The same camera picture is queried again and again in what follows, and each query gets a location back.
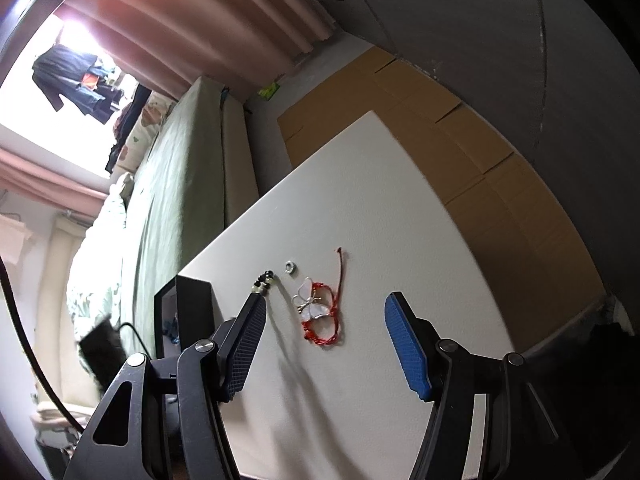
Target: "beaded string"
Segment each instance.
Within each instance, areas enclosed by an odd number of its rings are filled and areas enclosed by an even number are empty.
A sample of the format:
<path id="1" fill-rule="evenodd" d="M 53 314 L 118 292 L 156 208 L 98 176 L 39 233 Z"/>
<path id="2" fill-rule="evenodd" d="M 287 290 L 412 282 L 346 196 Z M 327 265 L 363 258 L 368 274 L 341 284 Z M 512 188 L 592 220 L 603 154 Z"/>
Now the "beaded string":
<path id="1" fill-rule="evenodd" d="M 254 286 L 251 288 L 251 292 L 258 292 L 259 294 L 266 296 L 271 285 L 273 285 L 275 277 L 272 270 L 265 270 L 257 280 L 255 280 Z"/>
<path id="2" fill-rule="evenodd" d="M 342 290 L 342 274 L 343 274 L 343 264 L 342 264 L 342 248 L 338 247 L 335 252 L 338 253 L 338 260 L 340 261 L 340 275 L 338 277 L 338 286 L 335 289 L 335 293 L 332 291 L 331 287 L 322 282 L 312 282 L 311 285 L 311 296 L 313 297 L 315 292 L 320 289 L 324 289 L 329 292 L 331 295 L 331 308 L 329 309 L 329 316 L 334 320 L 334 334 L 327 338 L 321 338 L 318 334 L 313 330 L 312 324 L 314 322 L 313 319 L 302 322 L 302 329 L 305 333 L 305 339 L 312 341 L 318 346 L 332 345 L 336 341 L 338 341 L 338 331 L 340 330 L 340 320 L 338 319 L 339 313 L 339 305 L 340 305 L 340 292 Z"/>

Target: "red string bracelet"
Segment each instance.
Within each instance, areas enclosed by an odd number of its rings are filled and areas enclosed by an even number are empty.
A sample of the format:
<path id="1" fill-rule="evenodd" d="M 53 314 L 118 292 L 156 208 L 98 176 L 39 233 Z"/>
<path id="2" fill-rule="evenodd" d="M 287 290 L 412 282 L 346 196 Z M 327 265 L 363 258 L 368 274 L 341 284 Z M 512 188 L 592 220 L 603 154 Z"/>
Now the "red string bracelet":
<path id="1" fill-rule="evenodd" d="M 310 319 L 308 321 L 302 322 L 302 329 L 305 331 L 305 339 L 314 342 L 318 346 L 324 345 L 332 345 L 336 341 L 338 341 L 338 331 L 340 330 L 340 320 L 338 319 L 338 308 L 340 304 L 340 292 L 342 289 L 342 274 L 343 274 L 343 265 L 342 265 L 342 247 L 338 247 L 335 252 L 338 253 L 338 260 L 340 261 L 340 275 L 338 277 L 338 286 L 335 290 L 335 293 L 331 290 L 331 287 L 325 283 L 321 282 L 312 282 L 311 285 L 311 295 L 314 296 L 316 290 L 324 289 L 329 292 L 331 295 L 331 307 L 329 309 L 329 316 L 334 320 L 334 334 L 327 338 L 323 339 L 311 328 L 314 320 Z"/>

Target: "white table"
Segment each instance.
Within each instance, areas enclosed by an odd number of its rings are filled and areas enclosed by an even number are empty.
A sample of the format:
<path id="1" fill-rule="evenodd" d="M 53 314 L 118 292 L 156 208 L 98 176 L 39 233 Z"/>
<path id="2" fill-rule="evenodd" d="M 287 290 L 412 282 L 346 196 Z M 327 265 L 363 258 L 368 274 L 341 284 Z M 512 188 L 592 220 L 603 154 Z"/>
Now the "white table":
<path id="1" fill-rule="evenodd" d="M 303 339 L 290 297 L 305 276 L 335 285 L 345 252 L 342 341 Z M 298 266 L 284 273 L 287 260 Z M 237 314 L 273 269 L 268 319 L 244 390 L 222 406 L 241 473 L 267 480 L 408 478 L 432 404 L 406 384 L 386 332 L 387 295 L 471 353 L 513 351 L 494 299 L 439 199 L 369 112 L 260 199 L 181 274 L 212 283 Z M 477 472 L 484 403 L 476 402 L 465 476 Z"/>

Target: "blue gripper pad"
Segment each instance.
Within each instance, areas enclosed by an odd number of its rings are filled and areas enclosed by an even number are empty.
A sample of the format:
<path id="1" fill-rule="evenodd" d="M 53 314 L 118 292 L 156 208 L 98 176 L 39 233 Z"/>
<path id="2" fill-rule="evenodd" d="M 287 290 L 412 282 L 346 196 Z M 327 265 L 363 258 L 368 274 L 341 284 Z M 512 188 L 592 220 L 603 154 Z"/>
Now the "blue gripper pad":
<path id="1" fill-rule="evenodd" d="M 431 397 L 431 382 L 427 357 L 398 300 L 392 294 L 385 301 L 385 323 L 409 388 L 418 394 L 420 400 L 428 402 Z"/>

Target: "brown cardboard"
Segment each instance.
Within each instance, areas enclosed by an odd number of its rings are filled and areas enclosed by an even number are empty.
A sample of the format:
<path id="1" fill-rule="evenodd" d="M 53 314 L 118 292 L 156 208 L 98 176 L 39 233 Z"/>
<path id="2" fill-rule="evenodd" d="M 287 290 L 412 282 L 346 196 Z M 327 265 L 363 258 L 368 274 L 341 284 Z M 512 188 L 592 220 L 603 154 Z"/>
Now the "brown cardboard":
<path id="1" fill-rule="evenodd" d="M 438 126 L 456 141 L 481 173 L 513 153 L 506 140 L 466 105 L 453 110 Z"/>
<path id="2" fill-rule="evenodd" d="M 300 117 L 295 120 L 307 118 L 304 127 L 288 136 L 283 133 L 294 168 L 368 111 L 381 114 L 398 104 L 367 76 L 355 70 L 347 73 L 348 80 L 334 78 L 322 83 L 324 89 L 315 98 L 314 110 L 306 111 L 305 104 L 305 110 L 296 112 Z"/>
<path id="3" fill-rule="evenodd" d="M 486 175 L 564 304 L 587 306 L 602 295 L 602 282 L 578 231 L 533 168 L 514 154 Z"/>
<path id="4" fill-rule="evenodd" d="M 391 63 L 395 57 L 380 47 L 373 46 L 364 54 L 350 63 L 352 68 L 359 70 L 364 75 L 373 75 L 384 66 Z"/>
<path id="5" fill-rule="evenodd" d="M 347 65 L 329 76 L 311 92 L 306 94 L 294 106 L 278 117 L 278 126 L 285 140 L 298 133 L 305 124 L 313 123 L 318 116 L 324 115 L 343 101 L 366 86 L 366 76 Z"/>
<path id="6" fill-rule="evenodd" d="M 420 91 L 427 79 L 414 67 L 400 60 L 395 60 L 378 70 L 372 78 L 380 88 L 400 100 Z"/>
<path id="7" fill-rule="evenodd" d="M 586 247 L 535 170 L 437 82 L 375 47 L 278 118 L 293 166 L 373 110 L 473 253 L 517 351 L 604 296 Z"/>
<path id="8" fill-rule="evenodd" d="M 422 86 L 404 101 L 414 113 L 431 121 L 439 121 L 462 101 L 444 86 L 425 76 Z"/>
<path id="9" fill-rule="evenodd" d="M 442 202 L 447 203 L 482 177 L 468 156 L 435 123 L 418 117 L 404 104 L 379 117 Z"/>

